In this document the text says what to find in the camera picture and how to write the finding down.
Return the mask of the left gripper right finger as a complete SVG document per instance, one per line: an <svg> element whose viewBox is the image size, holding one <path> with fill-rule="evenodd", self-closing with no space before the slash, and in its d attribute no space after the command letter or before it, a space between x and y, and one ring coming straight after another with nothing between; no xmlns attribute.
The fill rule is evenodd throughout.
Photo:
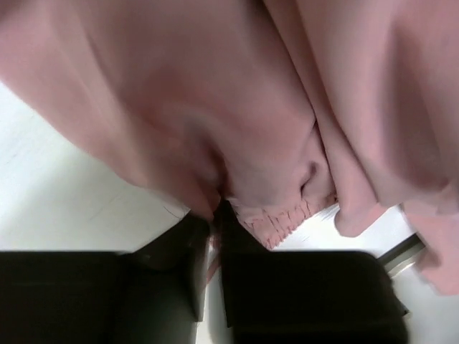
<svg viewBox="0 0 459 344"><path fill-rule="evenodd" d="M407 343L384 266L362 251L266 249L222 201L214 213L233 343Z"/></svg>

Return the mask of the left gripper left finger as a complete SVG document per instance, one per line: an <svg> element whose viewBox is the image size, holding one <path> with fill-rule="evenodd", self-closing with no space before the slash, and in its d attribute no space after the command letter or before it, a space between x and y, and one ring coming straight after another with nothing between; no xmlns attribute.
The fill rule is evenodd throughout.
<svg viewBox="0 0 459 344"><path fill-rule="evenodd" d="M191 214L136 252L3 251L3 343L193 343L209 224Z"/></svg>

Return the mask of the pink trousers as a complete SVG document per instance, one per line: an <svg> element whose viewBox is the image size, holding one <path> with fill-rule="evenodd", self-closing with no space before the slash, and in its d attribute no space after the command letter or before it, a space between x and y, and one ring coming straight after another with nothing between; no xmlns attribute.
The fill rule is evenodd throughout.
<svg viewBox="0 0 459 344"><path fill-rule="evenodd" d="M3 1L1 81L121 178L263 246L400 205L458 292L456 1Z"/></svg>

